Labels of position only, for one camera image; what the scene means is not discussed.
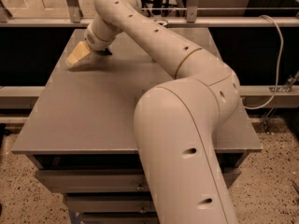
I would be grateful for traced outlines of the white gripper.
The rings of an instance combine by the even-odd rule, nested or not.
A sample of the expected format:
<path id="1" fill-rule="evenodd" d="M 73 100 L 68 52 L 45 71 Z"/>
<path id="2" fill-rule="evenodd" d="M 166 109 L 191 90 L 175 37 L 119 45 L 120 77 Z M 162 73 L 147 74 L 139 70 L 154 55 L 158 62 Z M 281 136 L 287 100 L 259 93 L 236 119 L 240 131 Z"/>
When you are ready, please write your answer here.
<path id="1" fill-rule="evenodd" d="M 116 32 L 106 24 L 93 21 L 84 32 L 85 41 L 80 41 L 67 56 L 66 64 L 73 67 L 91 53 L 91 49 L 101 51 L 107 49 L 116 37 Z"/>

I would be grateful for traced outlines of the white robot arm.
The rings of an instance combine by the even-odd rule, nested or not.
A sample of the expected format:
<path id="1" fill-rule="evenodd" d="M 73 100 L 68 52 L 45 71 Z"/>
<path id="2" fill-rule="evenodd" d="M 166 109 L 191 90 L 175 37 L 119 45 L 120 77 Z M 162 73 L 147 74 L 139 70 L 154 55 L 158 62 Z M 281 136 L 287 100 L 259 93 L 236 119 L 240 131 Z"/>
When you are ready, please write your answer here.
<path id="1" fill-rule="evenodd" d="M 140 14 L 140 0 L 94 0 L 96 17 L 67 58 L 74 66 L 125 32 L 173 79 L 134 114 L 137 149 L 161 224 L 238 224 L 213 133 L 239 108 L 239 81 L 222 60 Z"/>

